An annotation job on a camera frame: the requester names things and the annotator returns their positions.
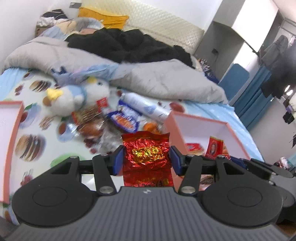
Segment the grey clear snack packet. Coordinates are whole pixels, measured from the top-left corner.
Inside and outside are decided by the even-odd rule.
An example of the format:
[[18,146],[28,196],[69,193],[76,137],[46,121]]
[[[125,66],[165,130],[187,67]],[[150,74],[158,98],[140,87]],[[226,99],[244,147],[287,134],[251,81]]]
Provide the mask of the grey clear snack packet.
[[97,144],[98,152],[100,154],[113,153],[122,144],[121,133],[106,128]]

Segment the shiny red foil snack packet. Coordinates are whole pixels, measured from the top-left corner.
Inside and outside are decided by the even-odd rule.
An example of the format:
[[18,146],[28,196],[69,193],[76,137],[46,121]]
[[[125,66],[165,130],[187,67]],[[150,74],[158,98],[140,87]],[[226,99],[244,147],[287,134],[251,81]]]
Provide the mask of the shiny red foil snack packet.
[[169,133],[157,135],[148,131],[122,135],[125,186],[173,187],[169,137]]

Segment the blue spicy cabbage snack packet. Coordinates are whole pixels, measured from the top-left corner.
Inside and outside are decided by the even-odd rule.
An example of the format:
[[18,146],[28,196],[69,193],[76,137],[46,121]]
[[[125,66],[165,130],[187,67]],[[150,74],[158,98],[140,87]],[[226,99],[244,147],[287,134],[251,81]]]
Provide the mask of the blue spicy cabbage snack packet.
[[119,105],[116,111],[108,114],[111,122],[126,133],[136,133],[139,127],[139,114],[126,105]]

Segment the clear red dried meat packet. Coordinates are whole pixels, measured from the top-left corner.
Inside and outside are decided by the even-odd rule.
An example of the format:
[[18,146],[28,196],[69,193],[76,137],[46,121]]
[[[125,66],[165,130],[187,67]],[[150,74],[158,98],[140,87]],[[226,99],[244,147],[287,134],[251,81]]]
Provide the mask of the clear red dried meat packet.
[[193,154],[193,155],[197,155],[197,156],[205,154],[205,149],[199,143],[187,143],[186,147],[188,149],[189,154]]

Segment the red portrait snack packet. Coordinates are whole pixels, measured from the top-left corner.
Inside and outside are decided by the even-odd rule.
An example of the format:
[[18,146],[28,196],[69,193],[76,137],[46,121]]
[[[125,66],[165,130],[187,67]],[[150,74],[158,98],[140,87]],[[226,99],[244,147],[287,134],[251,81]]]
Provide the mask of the red portrait snack packet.
[[215,159],[218,155],[222,155],[223,145],[223,140],[211,136],[209,139],[209,144],[206,150],[205,157]]

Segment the pink open storage box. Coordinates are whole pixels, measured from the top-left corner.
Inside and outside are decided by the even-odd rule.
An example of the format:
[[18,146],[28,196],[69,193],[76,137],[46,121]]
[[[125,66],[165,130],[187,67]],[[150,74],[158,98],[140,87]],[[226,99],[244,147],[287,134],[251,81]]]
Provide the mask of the pink open storage box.
[[[224,141],[230,156],[250,159],[243,144],[226,122],[172,111],[164,122],[164,130],[170,134],[170,147],[175,146],[183,155],[189,155],[187,143],[199,143],[207,149],[212,136]],[[174,170],[171,173],[175,190],[178,190],[183,178]]]

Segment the brown red jerky snack packet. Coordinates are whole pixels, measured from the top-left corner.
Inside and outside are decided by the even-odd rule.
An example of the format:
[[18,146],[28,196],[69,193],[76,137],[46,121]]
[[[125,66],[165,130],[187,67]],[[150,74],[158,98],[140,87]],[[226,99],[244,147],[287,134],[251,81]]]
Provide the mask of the brown red jerky snack packet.
[[101,109],[89,106],[71,113],[71,117],[77,126],[76,131],[87,139],[99,139],[105,129],[105,120]]

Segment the orange snack packet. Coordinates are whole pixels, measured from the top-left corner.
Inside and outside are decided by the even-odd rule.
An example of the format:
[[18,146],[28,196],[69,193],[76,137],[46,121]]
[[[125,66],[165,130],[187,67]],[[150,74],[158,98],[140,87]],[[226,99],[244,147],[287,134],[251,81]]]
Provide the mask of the orange snack packet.
[[142,127],[143,131],[148,131],[150,133],[154,133],[156,135],[160,135],[161,132],[158,129],[158,124],[155,122],[148,122],[145,123],[144,126]]

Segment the white spray bottle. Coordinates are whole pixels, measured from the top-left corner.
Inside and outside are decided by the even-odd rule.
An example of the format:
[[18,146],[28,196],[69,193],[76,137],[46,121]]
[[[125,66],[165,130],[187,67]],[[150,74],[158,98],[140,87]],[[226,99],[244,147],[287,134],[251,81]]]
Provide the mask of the white spray bottle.
[[151,118],[158,123],[164,123],[171,110],[159,105],[158,102],[152,101],[139,94],[128,92],[123,93],[120,100],[129,105],[132,109]]

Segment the blue curtain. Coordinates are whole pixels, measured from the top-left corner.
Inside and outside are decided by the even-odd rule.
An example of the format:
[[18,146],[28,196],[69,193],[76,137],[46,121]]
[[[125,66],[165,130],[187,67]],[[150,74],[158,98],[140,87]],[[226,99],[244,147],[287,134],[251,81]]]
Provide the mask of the blue curtain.
[[233,104],[236,115],[248,130],[259,122],[271,104],[272,96],[265,97],[260,88],[270,76],[271,72],[261,65],[248,87]]

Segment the blue white paper bag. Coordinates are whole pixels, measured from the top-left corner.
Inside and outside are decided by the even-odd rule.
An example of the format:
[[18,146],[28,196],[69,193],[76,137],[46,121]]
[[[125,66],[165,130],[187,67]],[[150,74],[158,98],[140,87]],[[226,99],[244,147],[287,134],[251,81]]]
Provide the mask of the blue white paper bag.
[[60,67],[60,71],[51,69],[51,74],[56,83],[64,87],[66,85],[80,85],[88,77],[95,77],[104,81],[109,81],[115,75],[118,64],[99,64],[88,68],[75,71],[67,71],[64,66]]

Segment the blue chair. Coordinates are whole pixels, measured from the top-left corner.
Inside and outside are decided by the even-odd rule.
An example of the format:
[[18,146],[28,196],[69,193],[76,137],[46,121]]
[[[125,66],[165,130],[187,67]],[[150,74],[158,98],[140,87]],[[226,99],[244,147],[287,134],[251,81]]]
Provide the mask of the blue chair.
[[249,72],[241,65],[235,63],[231,66],[218,85],[224,89],[226,97],[230,101],[236,96],[248,79]]

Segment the pink box lid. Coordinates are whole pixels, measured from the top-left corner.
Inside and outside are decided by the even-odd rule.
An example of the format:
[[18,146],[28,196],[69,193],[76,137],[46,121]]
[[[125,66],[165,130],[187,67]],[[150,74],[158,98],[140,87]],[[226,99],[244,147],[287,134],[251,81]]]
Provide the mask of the pink box lid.
[[22,101],[1,101],[0,175],[1,202],[10,203],[10,173],[13,148],[20,120],[24,112]]

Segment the black clothing pile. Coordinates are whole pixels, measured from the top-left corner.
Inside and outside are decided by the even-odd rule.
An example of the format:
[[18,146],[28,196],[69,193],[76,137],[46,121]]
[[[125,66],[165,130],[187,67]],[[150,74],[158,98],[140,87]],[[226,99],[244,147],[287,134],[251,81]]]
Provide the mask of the black clothing pile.
[[65,40],[69,48],[87,51],[116,63],[150,63],[177,59],[193,67],[191,55],[178,45],[158,41],[139,29],[95,30],[92,34],[71,34]]

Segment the yellow pillow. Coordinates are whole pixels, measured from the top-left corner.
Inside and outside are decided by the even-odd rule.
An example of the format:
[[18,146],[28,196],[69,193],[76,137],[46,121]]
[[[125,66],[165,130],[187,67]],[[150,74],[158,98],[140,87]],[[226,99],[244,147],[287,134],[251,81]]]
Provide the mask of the yellow pillow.
[[120,29],[125,26],[129,16],[114,14],[106,10],[82,6],[79,8],[78,17],[93,18],[98,20],[107,29]]

